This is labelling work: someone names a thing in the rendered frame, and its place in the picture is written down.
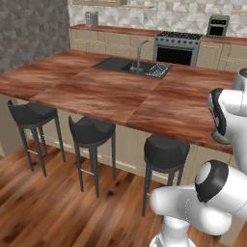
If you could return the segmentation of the wooden kitchen island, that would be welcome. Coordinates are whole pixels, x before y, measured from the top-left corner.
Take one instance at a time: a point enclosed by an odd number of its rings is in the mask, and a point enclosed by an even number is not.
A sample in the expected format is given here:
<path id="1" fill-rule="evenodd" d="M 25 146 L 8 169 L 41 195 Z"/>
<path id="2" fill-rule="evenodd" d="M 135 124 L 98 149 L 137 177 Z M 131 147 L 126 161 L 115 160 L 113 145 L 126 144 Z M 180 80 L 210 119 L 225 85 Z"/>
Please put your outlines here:
<path id="1" fill-rule="evenodd" d="M 232 148 L 212 140 L 214 123 L 206 106 L 212 89 L 230 88 L 232 72 L 174 65 L 157 79 L 95 69 L 104 58 L 68 50 L 0 73 L 0 94 L 187 141 L 193 148 L 185 184 L 202 161 L 235 164 Z"/>

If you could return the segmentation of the silver sink tap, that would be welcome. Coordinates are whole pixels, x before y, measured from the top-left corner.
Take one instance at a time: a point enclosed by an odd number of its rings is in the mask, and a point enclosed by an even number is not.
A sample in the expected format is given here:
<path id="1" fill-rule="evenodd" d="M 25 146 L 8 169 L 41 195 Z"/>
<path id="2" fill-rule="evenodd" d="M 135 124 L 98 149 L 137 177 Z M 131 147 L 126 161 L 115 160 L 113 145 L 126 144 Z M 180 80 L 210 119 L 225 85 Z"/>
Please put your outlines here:
<path id="1" fill-rule="evenodd" d="M 144 40 L 144 41 L 142 41 L 139 45 L 138 45 L 138 47 L 137 47 L 137 63 L 134 65 L 133 63 L 132 63 L 132 65 L 131 65 L 131 67 L 130 67 L 130 70 L 131 71 L 136 71 L 136 72 L 142 72 L 143 71 L 143 69 L 141 68 L 141 61 L 140 61 L 140 59 L 141 59 L 141 50 L 142 50 L 142 46 L 145 44 L 145 43 L 147 43 L 149 40 Z"/>

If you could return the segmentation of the green toaster oven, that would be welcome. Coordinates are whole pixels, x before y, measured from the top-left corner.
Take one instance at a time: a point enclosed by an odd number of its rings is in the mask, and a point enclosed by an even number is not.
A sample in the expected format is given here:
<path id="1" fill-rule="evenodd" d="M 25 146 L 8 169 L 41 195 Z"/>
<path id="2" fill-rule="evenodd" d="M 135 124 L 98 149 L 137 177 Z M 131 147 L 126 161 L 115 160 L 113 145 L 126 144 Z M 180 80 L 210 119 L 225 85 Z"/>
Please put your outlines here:
<path id="1" fill-rule="evenodd" d="M 206 36 L 208 38 L 225 38 L 230 17 L 223 14 L 213 14 L 208 22 Z"/>

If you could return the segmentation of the beige base cupboards run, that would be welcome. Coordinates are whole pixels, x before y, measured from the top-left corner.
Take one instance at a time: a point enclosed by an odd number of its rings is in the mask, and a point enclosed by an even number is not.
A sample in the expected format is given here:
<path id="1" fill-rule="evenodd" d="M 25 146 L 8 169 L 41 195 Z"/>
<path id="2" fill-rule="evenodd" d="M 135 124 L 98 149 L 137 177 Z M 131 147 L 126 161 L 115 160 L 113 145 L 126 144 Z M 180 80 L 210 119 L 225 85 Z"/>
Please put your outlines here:
<path id="1" fill-rule="evenodd" d="M 141 58 L 154 59 L 154 35 L 140 35 L 133 29 L 133 33 L 125 33 L 123 28 L 109 31 L 106 27 L 93 30 L 70 28 L 70 46 L 72 49 L 101 54 L 111 54 L 126 58 L 137 57 L 137 46 L 144 40 Z M 240 44 L 209 42 L 203 40 L 196 47 L 196 66 L 206 69 L 222 69 L 238 71 L 247 68 L 247 41 Z"/>

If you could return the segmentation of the silver stove with oven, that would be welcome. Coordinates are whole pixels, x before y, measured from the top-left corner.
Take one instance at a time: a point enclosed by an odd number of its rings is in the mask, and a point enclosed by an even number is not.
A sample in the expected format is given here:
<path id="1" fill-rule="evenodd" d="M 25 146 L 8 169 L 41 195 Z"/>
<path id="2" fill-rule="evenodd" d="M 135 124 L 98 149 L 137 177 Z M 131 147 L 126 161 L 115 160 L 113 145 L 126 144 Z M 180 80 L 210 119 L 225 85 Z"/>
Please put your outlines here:
<path id="1" fill-rule="evenodd" d="M 163 31 L 154 37 L 153 59 L 159 62 L 195 66 L 202 34 Z"/>

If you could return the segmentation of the silver toaster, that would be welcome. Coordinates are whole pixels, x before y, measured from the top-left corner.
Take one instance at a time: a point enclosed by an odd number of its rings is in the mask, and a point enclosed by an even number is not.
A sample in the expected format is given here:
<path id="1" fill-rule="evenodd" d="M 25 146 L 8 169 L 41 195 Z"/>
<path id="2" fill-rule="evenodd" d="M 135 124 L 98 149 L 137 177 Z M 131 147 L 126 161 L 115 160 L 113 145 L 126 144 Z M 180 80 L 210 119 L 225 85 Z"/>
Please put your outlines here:
<path id="1" fill-rule="evenodd" d="M 96 27 L 98 25 L 98 12 L 85 12 L 85 25 Z"/>

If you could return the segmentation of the beige wall cupboard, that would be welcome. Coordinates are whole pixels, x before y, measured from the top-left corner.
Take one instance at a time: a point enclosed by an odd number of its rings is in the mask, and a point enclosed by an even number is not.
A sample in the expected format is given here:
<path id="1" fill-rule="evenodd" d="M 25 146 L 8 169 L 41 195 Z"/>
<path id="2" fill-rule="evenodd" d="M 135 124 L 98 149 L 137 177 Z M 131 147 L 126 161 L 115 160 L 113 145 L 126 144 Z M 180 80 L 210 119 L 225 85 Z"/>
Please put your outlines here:
<path id="1" fill-rule="evenodd" d="M 71 0 L 73 5 L 119 7 L 127 5 L 127 0 Z"/>

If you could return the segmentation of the black bar stool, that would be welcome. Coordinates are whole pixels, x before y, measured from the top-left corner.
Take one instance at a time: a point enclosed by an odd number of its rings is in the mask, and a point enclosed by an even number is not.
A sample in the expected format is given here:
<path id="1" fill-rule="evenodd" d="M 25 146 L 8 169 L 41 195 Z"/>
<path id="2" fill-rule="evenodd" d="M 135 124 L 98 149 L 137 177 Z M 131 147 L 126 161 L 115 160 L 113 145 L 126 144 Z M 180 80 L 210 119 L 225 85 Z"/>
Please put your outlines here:
<path id="1" fill-rule="evenodd" d="M 84 191 L 82 175 L 84 170 L 82 169 L 80 156 L 80 149 L 84 148 L 89 150 L 90 174 L 94 176 L 96 196 L 99 197 L 97 148 L 111 140 L 112 176 L 113 179 L 116 179 L 116 125 L 89 117 L 83 117 L 75 122 L 72 117 L 69 117 L 69 130 L 74 144 L 80 189 Z"/>
<path id="2" fill-rule="evenodd" d="M 24 132 L 25 129 L 30 129 L 32 132 L 37 155 L 42 167 L 42 172 L 43 175 L 46 176 L 46 169 L 42 155 L 47 154 L 47 148 L 42 127 L 52 120 L 55 121 L 62 158 L 63 160 L 66 160 L 57 109 L 37 104 L 35 102 L 15 105 L 11 100 L 7 102 L 7 105 L 18 127 L 22 144 L 24 146 L 24 150 L 28 158 L 31 170 L 34 170 L 34 163 L 32 161 L 30 150 L 28 148 L 26 135 Z"/>
<path id="3" fill-rule="evenodd" d="M 144 159 L 146 162 L 145 185 L 143 192 L 142 215 L 146 213 L 147 195 L 151 189 L 152 172 L 168 175 L 167 185 L 173 184 L 175 173 L 178 173 L 177 185 L 180 185 L 185 161 L 190 145 L 176 139 L 152 134 L 146 139 Z"/>

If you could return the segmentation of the black sink basin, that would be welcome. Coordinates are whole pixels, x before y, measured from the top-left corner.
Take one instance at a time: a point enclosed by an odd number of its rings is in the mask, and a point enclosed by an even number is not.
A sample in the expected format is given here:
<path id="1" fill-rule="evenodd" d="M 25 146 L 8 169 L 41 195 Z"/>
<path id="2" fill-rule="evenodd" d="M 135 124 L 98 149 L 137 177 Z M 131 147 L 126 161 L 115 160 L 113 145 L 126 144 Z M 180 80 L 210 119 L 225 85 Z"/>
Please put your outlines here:
<path id="1" fill-rule="evenodd" d="M 154 65 L 161 63 L 153 63 L 153 62 L 143 62 L 141 61 L 142 72 L 131 71 L 130 67 L 132 63 L 135 65 L 137 62 L 131 59 L 117 58 L 117 57 L 108 57 L 101 62 L 94 65 L 96 69 L 108 69 L 113 71 L 131 73 L 131 74 L 139 74 L 146 76 L 146 72 Z"/>

